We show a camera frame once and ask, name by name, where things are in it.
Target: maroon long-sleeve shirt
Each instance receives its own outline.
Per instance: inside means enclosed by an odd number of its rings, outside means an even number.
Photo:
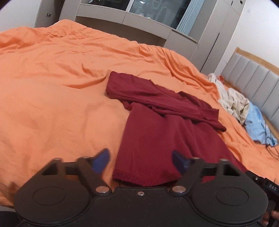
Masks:
[[[106,92],[130,110],[116,158],[113,178],[154,186],[180,177],[172,151],[217,163],[228,159],[245,171],[216,130],[219,110],[186,94],[175,93],[150,80],[111,72]]]

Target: orange bedsheet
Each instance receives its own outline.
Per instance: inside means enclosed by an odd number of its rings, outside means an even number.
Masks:
[[[103,178],[117,185],[112,171],[129,111],[105,94],[111,71],[220,109],[227,128],[220,136],[229,149],[248,169],[279,183],[279,162],[219,106],[215,85],[187,59],[63,20],[0,33],[0,204],[12,205],[16,190],[52,158],[69,162],[102,148],[112,156]]]

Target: blue curtain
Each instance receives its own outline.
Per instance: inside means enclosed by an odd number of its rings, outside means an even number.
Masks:
[[[195,20],[197,19],[197,16],[201,10],[201,7],[203,6],[205,0],[192,0],[190,4],[188,5],[188,8],[186,9],[181,21],[179,22],[177,26],[177,30],[181,33],[184,33],[185,35],[189,35]]]

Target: clothing pile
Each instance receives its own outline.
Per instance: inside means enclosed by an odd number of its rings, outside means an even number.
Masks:
[[[155,85],[151,80],[111,72],[106,92],[120,100],[130,114],[118,151],[113,178],[142,186],[177,180],[172,151],[210,163],[228,159],[246,168],[219,137],[226,128],[218,122],[219,110],[186,94]]]
[[[235,89],[229,88],[226,90],[214,73],[209,74],[207,79],[216,84],[218,88],[219,104],[245,127],[252,140],[272,147],[278,144],[257,106]]]

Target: gray headboard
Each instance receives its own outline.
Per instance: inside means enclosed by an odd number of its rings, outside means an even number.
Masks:
[[[221,74],[229,84],[259,107],[279,131],[279,75],[236,52]]]

